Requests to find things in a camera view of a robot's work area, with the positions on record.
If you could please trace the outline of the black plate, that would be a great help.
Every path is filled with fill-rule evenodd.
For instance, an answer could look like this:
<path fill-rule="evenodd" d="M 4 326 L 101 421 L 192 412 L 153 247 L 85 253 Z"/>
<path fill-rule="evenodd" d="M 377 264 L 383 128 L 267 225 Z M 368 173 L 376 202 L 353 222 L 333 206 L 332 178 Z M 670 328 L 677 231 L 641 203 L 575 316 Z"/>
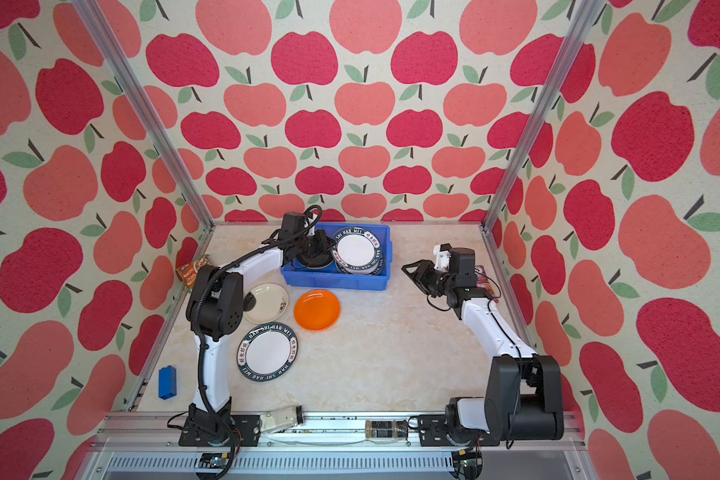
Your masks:
<path fill-rule="evenodd" d="M 298 269 L 321 270 L 328 268 L 334 263 L 334 257 L 330 252 L 319 253 L 316 256 L 301 254 L 296 257 Z"/>

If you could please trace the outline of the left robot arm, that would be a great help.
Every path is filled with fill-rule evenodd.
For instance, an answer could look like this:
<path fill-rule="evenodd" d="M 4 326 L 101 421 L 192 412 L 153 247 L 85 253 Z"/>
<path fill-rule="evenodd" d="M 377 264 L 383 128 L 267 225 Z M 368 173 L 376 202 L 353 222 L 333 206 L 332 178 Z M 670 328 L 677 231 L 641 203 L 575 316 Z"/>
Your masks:
<path fill-rule="evenodd" d="M 190 425 L 213 433 L 233 429 L 227 340 L 243 320 L 245 282 L 292 260 L 304 266 L 328 266 L 333 262 L 335 245 L 322 229 L 298 234 L 279 229 L 259 248 L 229 264 L 206 264 L 198 270 L 186 311 L 198 347 L 197 390 L 189 407 Z"/>

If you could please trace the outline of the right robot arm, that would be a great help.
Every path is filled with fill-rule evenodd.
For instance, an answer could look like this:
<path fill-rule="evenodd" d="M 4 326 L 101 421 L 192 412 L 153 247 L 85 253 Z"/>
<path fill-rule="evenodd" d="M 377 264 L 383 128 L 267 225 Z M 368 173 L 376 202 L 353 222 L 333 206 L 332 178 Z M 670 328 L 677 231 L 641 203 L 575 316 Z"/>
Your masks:
<path fill-rule="evenodd" d="M 490 360 L 485 394 L 454 397 L 446 406 L 445 437 L 458 446 L 560 440 L 565 422 L 557 361 L 537 354 L 502 317 L 497 297 L 478 284 L 472 249 L 441 244 L 434 254 L 433 261 L 401 270 L 426 297 L 446 299 Z"/>

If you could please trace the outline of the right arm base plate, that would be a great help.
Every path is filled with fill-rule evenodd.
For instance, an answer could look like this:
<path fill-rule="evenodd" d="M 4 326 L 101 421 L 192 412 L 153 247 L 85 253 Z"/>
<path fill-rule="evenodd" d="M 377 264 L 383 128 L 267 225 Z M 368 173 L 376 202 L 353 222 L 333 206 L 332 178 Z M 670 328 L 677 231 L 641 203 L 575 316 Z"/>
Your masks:
<path fill-rule="evenodd" d="M 444 414 L 412 417 L 409 430 L 419 438 L 423 447 L 472 448 L 497 446 L 486 431 L 464 428 L 454 418 Z"/>

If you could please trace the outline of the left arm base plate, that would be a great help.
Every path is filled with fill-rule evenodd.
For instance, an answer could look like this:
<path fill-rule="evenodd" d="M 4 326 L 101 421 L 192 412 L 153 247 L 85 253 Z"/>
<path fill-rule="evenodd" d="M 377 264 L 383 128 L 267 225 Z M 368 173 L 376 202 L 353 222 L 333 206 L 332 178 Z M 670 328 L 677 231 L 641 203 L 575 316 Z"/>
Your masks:
<path fill-rule="evenodd" d="M 197 411 L 181 428 L 178 444 L 182 447 L 255 447 L 260 438 L 258 415 L 232 415 L 223 426 L 213 416 Z"/>

